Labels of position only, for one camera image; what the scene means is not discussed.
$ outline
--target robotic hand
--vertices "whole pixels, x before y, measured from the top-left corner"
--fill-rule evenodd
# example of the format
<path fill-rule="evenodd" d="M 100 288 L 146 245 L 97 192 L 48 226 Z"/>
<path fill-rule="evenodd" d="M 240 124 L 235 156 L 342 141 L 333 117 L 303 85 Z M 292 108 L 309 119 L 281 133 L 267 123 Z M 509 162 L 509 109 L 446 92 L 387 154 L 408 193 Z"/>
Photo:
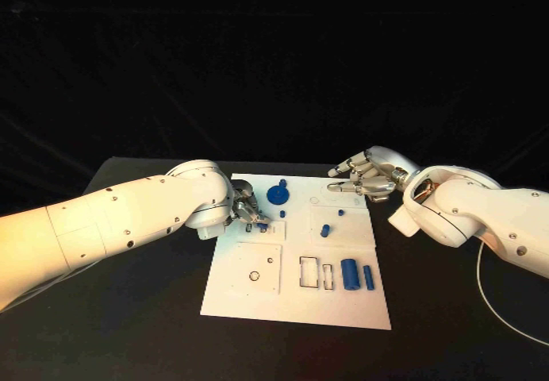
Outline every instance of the robotic hand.
<path fill-rule="evenodd" d="M 390 222 L 407 237 L 420 229 L 447 246 L 459 247 L 477 236 L 511 263 L 549 278 L 549 194 L 503 189 L 485 174 L 463 167 L 418 165 L 391 149 L 374 146 L 330 171 L 351 170 L 351 181 L 329 190 L 390 199 L 394 190 L 402 206 Z"/>
<path fill-rule="evenodd" d="M 231 182 L 209 160 L 0 218 L 0 311 L 107 257 L 186 224 L 202 240 L 234 220 L 268 224 L 253 185 Z"/>

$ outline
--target rectangular slot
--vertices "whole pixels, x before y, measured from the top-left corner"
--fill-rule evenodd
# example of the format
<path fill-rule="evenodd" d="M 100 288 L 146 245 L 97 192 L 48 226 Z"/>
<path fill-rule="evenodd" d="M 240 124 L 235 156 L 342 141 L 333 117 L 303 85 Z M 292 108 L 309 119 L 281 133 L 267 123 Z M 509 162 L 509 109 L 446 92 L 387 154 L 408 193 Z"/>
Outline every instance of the rectangular slot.
<path fill-rule="evenodd" d="M 335 289 L 335 272 L 330 264 L 323 264 L 323 273 L 325 273 L 325 289 Z"/>
<path fill-rule="evenodd" d="M 300 266 L 300 286 L 319 288 L 319 258 L 315 256 L 300 256 Z"/>

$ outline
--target small blue part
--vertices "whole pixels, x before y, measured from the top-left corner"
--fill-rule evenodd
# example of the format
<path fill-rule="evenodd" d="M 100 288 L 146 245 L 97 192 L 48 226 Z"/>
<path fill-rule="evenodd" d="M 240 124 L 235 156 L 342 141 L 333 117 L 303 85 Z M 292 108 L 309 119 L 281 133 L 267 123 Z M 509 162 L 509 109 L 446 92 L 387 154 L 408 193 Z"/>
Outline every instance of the small blue part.
<path fill-rule="evenodd" d="M 326 238 L 330 234 L 330 225 L 323 226 L 323 230 L 320 231 L 320 235 Z"/>
<path fill-rule="evenodd" d="M 366 288 L 369 290 L 375 289 L 375 279 L 372 278 L 372 269 L 369 266 L 364 266 L 364 277 L 366 278 Z"/>
<path fill-rule="evenodd" d="M 343 274 L 343 287 L 349 291 L 355 291 L 361 288 L 361 282 L 358 280 L 358 262 L 348 259 L 342 261 L 342 274 Z"/>
<path fill-rule="evenodd" d="M 290 192 L 286 189 L 286 180 L 283 179 L 274 187 L 267 191 L 267 199 L 271 204 L 283 205 L 290 198 Z"/>

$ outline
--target cable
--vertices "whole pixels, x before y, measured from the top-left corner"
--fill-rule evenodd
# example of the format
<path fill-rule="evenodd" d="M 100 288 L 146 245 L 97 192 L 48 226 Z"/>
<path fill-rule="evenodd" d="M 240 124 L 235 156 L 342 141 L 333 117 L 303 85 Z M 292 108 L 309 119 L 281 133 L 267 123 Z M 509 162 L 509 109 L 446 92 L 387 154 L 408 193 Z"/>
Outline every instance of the cable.
<path fill-rule="evenodd" d="M 549 343 L 545 342 L 544 340 L 541 339 L 536 339 L 535 337 L 532 337 L 531 335 L 528 335 L 524 331 L 521 331 L 519 329 L 516 329 L 503 319 L 503 317 L 499 315 L 499 313 L 496 312 L 495 308 L 492 307 L 492 304 L 489 302 L 489 299 L 486 298 L 486 295 L 485 295 L 485 291 L 483 291 L 483 285 L 480 284 L 480 257 L 483 256 L 483 248 L 485 248 L 485 242 L 480 244 L 480 249 L 479 249 L 479 259 L 477 259 L 477 284 L 479 284 L 479 291 L 480 291 L 480 294 L 483 295 L 483 299 L 485 299 L 485 302 L 486 302 L 486 305 L 489 306 L 492 312 L 495 313 L 496 317 L 503 321 L 503 324 L 518 333 L 521 333 L 525 337 L 528 337 L 531 340 L 534 341 L 538 341 L 541 344 L 547 345 L 549 347 Z"/>

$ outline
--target white board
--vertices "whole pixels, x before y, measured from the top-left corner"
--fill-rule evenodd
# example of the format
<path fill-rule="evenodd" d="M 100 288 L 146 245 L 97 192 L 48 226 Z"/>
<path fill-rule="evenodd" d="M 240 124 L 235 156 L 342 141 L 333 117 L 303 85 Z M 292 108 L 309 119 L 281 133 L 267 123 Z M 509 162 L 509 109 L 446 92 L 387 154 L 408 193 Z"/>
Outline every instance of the white board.
<path fill-rule="evenodd" d="M 274 223 L 266 233 L 257 227 L 248 233 L 247 225 L 235 221 L 218 238 L 201 314 L 391 329 L 364 197 L 329 192 L 326 185 L 333 179 L 241 174 L 232 179 L 253 184 L 260 208 Z M 287 181 L 290 199 L 277 206 L 267 200 L 267 191 L 281 179 Z M 326 238 L 320 236 L 325 224 L 330 225 Z M 303 275 L 302 257 L 319 259 L 319 288 L 300 286 L 303 276 L 309 285 L 315 284 L 315 261 L 306 260 L 309 273 Z M 358 261 L 356 291 L 343 288 L 341 262 L 346 258 Z M 329 264 L 333 290 L 325 289 Z M 372 267 L 374 291 L 365 285 L 365 265 Z"/>

